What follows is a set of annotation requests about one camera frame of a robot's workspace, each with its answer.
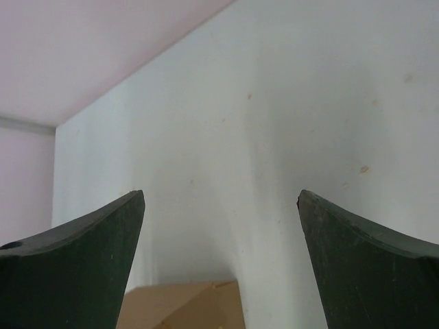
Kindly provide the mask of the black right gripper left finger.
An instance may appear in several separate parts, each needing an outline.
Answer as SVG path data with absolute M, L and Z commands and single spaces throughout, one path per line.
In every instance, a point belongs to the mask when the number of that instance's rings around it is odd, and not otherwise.
M 131 191 L 2 245 L 1 327 L 115 328 L 144 212 L 143 191 Z

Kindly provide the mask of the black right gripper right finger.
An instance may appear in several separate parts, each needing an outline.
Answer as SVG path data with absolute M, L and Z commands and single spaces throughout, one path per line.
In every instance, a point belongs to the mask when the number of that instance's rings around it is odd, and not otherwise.
M 311 191 L 297 207 L 329 328 L 438 327 L 438 245 Z

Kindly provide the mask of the brown cardboard box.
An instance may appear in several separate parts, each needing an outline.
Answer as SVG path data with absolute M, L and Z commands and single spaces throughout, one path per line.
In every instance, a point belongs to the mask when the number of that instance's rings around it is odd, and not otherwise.
M 135 288 L 124 296 L 117 327 L 244 329 L 238 281 Z

